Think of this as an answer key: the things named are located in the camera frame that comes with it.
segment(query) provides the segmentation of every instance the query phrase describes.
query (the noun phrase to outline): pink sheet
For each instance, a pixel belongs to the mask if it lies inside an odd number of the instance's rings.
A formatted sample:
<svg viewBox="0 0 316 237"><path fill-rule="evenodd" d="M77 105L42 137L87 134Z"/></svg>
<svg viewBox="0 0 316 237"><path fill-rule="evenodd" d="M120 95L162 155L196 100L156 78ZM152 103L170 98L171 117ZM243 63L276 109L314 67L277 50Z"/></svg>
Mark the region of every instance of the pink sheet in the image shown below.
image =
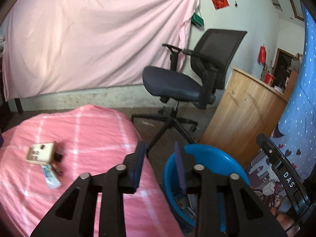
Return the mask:
<svg viewBox="0 0 316 237"><path fill-rule="evenodd" d="M4 52L7 100L142 83L186 48L199 0L18 0ZM179 68L184 57L179 59Z"/></svg>
<svg viewBox="0 0 316 237"><path fill-rule="evenodd" d="M140 139L124 114L92 105L66 113L38 115L5 132L3 137L5 142L0 149L2 214L7 214L23 236L31 234L80 173L96 175L122 163L127 154L134 152ZM46 186L41 167L25 159L30 145L53 140L64 154L61 163L64 175L58 177L62 186L56 190ZM124 195L124 214L128 237L183 236L147 159L137 193Z"/></svg>

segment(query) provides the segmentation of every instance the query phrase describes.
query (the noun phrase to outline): pink plaid bedspread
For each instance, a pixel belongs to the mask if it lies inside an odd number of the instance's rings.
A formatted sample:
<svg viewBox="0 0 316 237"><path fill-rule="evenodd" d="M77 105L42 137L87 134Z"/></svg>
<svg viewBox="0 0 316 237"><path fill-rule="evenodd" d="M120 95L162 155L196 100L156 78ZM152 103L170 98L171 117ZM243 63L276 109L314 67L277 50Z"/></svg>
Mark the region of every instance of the pink plaid bedspread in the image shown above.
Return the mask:
<svg viewBox="0 0 316 237"><path fill-rule="evenodd" d="M82 173L104 173L134 152L140 135L122 113L87 105L55 114L40 114L3 134L0 149L0 214L23 236L35 226L56 200ZM39 165L26 161L26 151L34 143L57 142L64 155L60 164L62 186L50 190ZM96 214L100 213L98 199ZM149 161L145 158L140 187L135 195L124 195L127 236L183 236L169 210ZM94 236L98 236L98 222Z"/></svg>

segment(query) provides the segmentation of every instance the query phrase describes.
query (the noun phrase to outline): concrete floor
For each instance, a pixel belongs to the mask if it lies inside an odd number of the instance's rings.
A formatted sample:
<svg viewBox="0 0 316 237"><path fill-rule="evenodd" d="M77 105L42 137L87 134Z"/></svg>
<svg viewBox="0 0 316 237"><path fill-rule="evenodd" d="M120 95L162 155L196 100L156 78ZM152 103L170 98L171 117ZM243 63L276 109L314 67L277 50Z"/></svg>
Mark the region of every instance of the concrete floor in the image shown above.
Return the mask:
<svg viewBox="0 0 316 237"><path fill-rule="evenodd" d="M123 112L128 117L130 117L131 114L138 113L157 113L159 109L160 108L116 108L116 110ZM190 125L184 125L184 128L188 131L188 133L190 133L191 136L196 141L198 141L207 128L211 118L213 117L215 109L216 108L210 107L206 110L199 110L194 107L182 107L179 108L178 116L192 119L199 123L198 128L194 133L190 132ZM21 115L15 113L10 120L6 130L19 125L22 121L41 113L55 113L64 111L67 110L25 111ZM160 130L162 125L163 123L158 121L137 118L135 119L135 127L142 136L145 143L150 143L151 139ZM173 147L176 141L186 144L185 139L175 129L169 129L149 153L149 160L151 166L154 169L154 173L158 183L162 183L162 172L166 161L173 153Z"/></svg>

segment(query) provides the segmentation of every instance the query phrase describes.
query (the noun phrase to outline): green pouch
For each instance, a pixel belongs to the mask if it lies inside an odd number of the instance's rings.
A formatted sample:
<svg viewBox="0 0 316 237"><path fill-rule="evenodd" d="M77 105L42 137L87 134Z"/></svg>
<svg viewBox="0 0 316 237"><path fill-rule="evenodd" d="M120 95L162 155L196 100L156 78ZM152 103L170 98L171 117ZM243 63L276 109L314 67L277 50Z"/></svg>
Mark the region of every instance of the green pouch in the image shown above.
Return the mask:
<svg viewBox="0 0 316 237"><path fill-rule="evenodd" d="M191 22L194 25L197 25L199 27L204 25L204 20L199 15L197 15L196 13L193 14L193 16L191 18Z"/></svg>

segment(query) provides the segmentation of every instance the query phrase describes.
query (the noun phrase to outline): blue trash can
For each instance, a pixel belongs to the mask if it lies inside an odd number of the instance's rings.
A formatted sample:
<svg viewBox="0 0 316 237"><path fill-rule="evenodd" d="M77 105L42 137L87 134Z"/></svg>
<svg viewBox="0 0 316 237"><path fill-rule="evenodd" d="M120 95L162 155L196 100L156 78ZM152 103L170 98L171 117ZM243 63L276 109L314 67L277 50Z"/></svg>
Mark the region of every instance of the blue trash can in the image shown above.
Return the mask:
<svg viewBox="0 0 316 237"><path fill-rule="evenodd" d="M249 179L243 168L236 160L222 150L204 144L189 144L184 147L184 150L195 157L197 164L202 164L212 172L221 175L228 176L231 173L237 173L246 182L246 184L250 186ZM177 193L179 190L180 186L175 154L172 154L169 157L163 171L163 191L165 192L170 209L174 217L177 219L181 229L187 233L192 232L195 222L183 213L173 197L173 193ZM225 228L225 225L223 224L224 222L221 222L221 229Z"/></svg>

